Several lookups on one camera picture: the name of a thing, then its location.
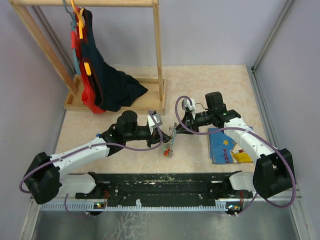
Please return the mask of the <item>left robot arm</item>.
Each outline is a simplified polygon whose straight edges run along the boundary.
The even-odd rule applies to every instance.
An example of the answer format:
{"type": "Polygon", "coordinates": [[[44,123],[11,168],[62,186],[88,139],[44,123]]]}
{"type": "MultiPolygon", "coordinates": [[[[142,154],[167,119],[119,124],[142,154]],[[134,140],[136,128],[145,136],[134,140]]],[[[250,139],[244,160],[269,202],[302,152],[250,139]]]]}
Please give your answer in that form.
{"type": "Polygon", "coordinates": [[[146,141],[144,151],[157,149],[171,138],[160,126],[161,116],[150,111],[146,125],[138,125],[138,115],[124,111],[108,130],[99,133],[90,142],[72,150],[53,155],[38,153],[24,174],[19,189],[29,193],[39,205],[53,200],[62,190],[67,194],[88,194],[97,199],[103,195],[104,186],[88,174],[71,175],[71,172],[93,161],[110,157],[123,149],[134,151],[126,144],[146,141]]]}

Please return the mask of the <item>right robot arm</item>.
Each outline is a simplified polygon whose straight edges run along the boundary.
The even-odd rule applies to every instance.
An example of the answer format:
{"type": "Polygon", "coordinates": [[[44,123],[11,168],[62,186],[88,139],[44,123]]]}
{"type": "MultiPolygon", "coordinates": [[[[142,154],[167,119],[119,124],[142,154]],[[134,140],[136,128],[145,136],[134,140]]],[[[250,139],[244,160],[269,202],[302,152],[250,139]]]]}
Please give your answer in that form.
{"type": "Polygon", "coordinates": [[[176,103],[182,105],[184,117],[178,118],[180,129],[200,135],[200,127],[212,125],[216,132],[230,137],[248,154],[255,164],[254,172],[237,172],[223,185],[223,192],[235,198],[241,190],[255,191],[260,197],[268,199],[288,189],[292,198],[296,197],[296,181],[293,157],[289,150],[277,149],[258,136],[234,109],[228,110],[220,92],[205,95],[206,110],[196,111],[193,98],[180,96],[176,103]]]}

